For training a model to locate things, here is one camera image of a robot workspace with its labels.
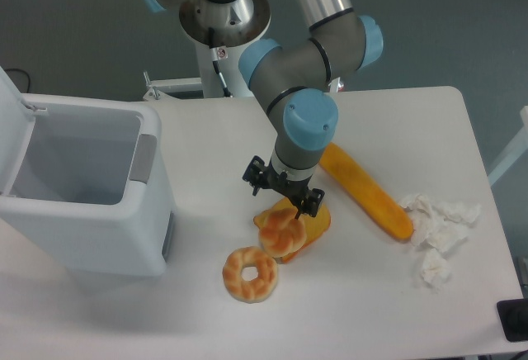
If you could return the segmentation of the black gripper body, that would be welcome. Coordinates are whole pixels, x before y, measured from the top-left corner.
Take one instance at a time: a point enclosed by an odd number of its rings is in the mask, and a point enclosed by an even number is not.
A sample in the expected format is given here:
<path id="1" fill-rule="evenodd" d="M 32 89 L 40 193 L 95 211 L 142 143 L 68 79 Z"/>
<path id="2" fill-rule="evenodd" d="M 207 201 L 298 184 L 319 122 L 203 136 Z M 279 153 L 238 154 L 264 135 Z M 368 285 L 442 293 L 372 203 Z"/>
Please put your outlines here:
<path id="1" fill-rule="evenodd" d="M 300 206 L 306 198 L 311 177 L 302 180 L 290 179 L 286 172 L 278 173 L 272 163 L 269 164 L 266 173 L 269 188 L 287 197 L 294 206 Z"/>

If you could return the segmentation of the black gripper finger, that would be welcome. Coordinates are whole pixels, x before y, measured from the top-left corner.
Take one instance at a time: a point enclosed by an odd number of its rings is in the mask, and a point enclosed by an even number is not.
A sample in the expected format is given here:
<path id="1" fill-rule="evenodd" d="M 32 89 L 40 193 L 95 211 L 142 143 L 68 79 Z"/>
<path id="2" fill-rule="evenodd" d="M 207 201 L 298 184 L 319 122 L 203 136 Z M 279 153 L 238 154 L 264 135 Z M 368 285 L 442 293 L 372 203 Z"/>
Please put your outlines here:
<path id="1" fill-rule="evenodd" d="M 298 195 L 290 198 L 291 204 L 296 208 L 295 219 L 301 215 L 316 217 L 324 198 L 324 190 L 319 188 L 304 188 Z"/>
<path id="2" fill-rule="evenodd" d="M 256 196 L 261 189 L 271 189 L 270 165 L 255 155 L 243 173 L 243 181 L 252 187 L 252 195 Z"/>

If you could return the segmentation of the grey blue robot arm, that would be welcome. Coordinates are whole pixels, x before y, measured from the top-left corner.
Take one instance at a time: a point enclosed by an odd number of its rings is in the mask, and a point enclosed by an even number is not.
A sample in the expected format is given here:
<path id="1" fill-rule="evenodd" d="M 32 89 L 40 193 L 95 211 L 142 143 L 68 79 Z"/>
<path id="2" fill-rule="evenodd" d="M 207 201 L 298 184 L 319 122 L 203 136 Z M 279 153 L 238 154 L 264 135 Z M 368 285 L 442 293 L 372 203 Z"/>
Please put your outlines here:
<path id="1" fill-rule="evenodd" d="M 154 12 L 177 11 L 181 27 L 204 48 L 203 93 L 240 97 L 250 92 L 276 131 L 268 161 L 254 157 L 243 174 L 254 191 L 287 197 L 299 214 L 316 216 L 324 193 L 310 188 L 333 138 L 337 106 L 328 87 L 382 54 L 382 32 L 351 0 L 299 0 L 309 38 L 285 50 L 267 39 L 267 0 L 144 0 Z"/>

